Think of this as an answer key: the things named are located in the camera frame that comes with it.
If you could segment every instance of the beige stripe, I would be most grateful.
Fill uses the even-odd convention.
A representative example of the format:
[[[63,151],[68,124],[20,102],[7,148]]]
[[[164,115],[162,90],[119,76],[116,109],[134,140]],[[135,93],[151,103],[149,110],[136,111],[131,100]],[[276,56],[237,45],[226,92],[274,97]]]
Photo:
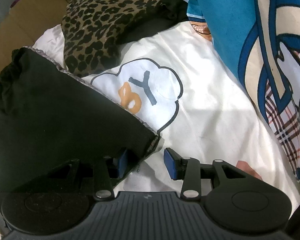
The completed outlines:
[[[283,33],[300,35],[300,8],[292,6],[277,8],[275,25],[277,35]]]
[[[268,57],[268,62],[270,65],[271,73],[274,78],[275,85],[277,87],[279,98],[281,98],[284,94],[285,88],[280,76],[280,72],[272,55],[270,36],[269,36],[269,5],[270,0],[258,0],[258,6],[261,17],[261,25],[263,29],[263,38],[266,46],[266,53]]]
[[[263,59],[258,37],[250,52],[244,77],[247,92],[258,109],[258,84],[262,66]]]

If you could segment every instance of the leopard print fabric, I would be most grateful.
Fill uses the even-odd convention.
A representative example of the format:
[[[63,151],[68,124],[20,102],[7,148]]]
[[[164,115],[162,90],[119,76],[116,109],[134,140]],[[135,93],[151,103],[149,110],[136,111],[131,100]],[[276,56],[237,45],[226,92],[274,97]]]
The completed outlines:
[[[160,0],[72,0],[61,24],[70,72],[83,77],[116,66],[118,36],[162,5]]]

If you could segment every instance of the bed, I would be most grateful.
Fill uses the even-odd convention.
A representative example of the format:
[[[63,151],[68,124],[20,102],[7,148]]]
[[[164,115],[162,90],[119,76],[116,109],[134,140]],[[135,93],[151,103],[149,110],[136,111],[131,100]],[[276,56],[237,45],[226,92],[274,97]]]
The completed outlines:
[[[47,30],[33,47],[67,70],[60,25]],[[213,44],[189,22],[122,46],[118,67],[82,79],[162,136],[155,152],[117,185],[115,193],[180,193],[182,182],[171,180],[163,163],[163,150],[171,147],[201,163],[223,159],[282,190],[292,211],[300,204],[300,184],[275,135]],[[210,182],[202,180],[202,194],[210,190]]]

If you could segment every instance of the bed sheet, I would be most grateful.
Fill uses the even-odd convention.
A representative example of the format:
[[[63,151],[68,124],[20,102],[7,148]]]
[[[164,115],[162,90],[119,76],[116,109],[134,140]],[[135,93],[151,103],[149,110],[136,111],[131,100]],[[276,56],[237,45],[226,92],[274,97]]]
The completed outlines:
[[[63,59],[63,47],[64,38],[60,25],[47,30],[34,45],[34,48],[43,50],[67,69]],[[119,76],[122,65],[126,68],[131,62],[141,62],[143,59],[146,63],[144,65],[141,62],[141,65],[146,68],[156,66],[159,70],[172,70],[167,72],[166,79],[172,80],[172,83],[173,80],[178,81],[178,78],[182,80],[183,95],[177,100],[177,116],[163,129],[155,122],[155,118],[148,120],[143,116],[150,126],[159,128],[157,130],[162,139],[156,152],[133,170],[114,189],[115,193],[122,190],[180,193],[182,181],[171,180],[163,163],[163,150],[171,147],[181,156],[197,158],[201,163],[223,159],[234,166],[250,169],[256,177],[259,176],[287,194],[292,202],[292,211],[299,206],[300,184],[294,179],[277,139],[258,117],[253,104],[240,88],[236,78],[228,72],[212,43],[202,39],[189,22],[178,24],[153,37],[126,44],[122,46],[121,54],[120,66],[102,73],[103,76]],[[113,83],[109,83],[111,79],[102,81],[100,76],[91,75],[84,79],[90,83],[92,79],[100,80],[97,84],[92,84],[116,101],[116,86],[121,85],[122,81],[114,79]],[[107,86],[98,87],[102,82],[106,82]],[[180,96],[181,90],[178,86],[172,86],[165,91],[169,94],[171,89],[174,92],[170,99],[174,100],[173,96]],[[134,101],[134,105],[127,104],[126,108],[131,111],[135,105]],[[210,182],[202,180],[202,194],[209,191]],[[4,222],[1,218],[0,225],[3,228]]]

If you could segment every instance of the cardboard box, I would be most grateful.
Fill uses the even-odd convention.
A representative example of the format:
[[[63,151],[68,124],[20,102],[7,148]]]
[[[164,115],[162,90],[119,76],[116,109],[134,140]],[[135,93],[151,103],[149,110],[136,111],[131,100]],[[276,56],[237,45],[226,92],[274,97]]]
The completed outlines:
[[[61,23],[66,0],[20,0],[0,23],[0,71],[11,62],[11,53],[32,46],[47,30]]]

